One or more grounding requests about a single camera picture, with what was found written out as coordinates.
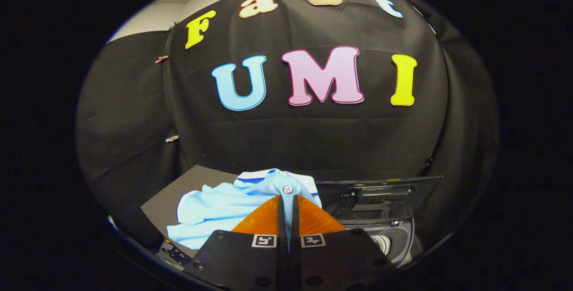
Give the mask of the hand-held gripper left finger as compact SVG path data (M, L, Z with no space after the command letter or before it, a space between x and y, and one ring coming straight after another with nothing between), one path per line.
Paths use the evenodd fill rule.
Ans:
M215 230L184 273L211 291L284 291L289 252L284 202L273 197L233 230Z

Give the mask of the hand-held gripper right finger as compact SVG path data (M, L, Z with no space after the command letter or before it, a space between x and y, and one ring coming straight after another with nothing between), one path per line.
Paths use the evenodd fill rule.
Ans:
M348 230L305 197L293 199L291 291L372 291L396 268L364 229Z

